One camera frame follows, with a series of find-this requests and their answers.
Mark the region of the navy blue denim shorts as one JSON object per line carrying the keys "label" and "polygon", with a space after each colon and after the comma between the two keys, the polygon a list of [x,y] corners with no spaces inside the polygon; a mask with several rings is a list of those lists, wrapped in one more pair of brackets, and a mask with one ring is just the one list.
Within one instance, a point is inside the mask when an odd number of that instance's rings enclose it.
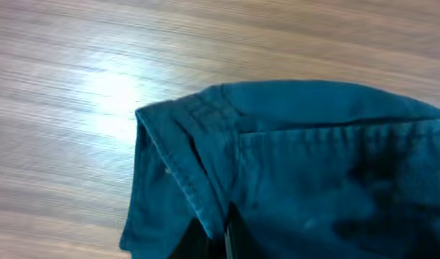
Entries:
{"label": "navy blue denim shorts", "polygon": [[139,108],[120,248],[168,258],[229,203],[266,258],[440,258],[440,109],[335,81],[227,83]]}

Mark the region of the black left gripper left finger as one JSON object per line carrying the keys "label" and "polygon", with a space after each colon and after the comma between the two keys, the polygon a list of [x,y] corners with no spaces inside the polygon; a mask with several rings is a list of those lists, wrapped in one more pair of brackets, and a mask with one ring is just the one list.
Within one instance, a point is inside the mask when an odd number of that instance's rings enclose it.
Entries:
{"label": "black left gripper left finger", "polygon": [[200,221],[192,218],[168,259],[225,259],[225,242],[210,239]]}

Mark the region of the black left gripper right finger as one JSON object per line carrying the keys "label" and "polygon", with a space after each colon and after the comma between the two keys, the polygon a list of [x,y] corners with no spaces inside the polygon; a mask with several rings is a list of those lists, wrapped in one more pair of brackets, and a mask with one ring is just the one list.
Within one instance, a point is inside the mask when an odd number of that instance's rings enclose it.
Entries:
{"label": "black left gripper right finger", "polygon": [[234,203],[228,205],[225,223],[225,255],[227,259],[266,258]]}

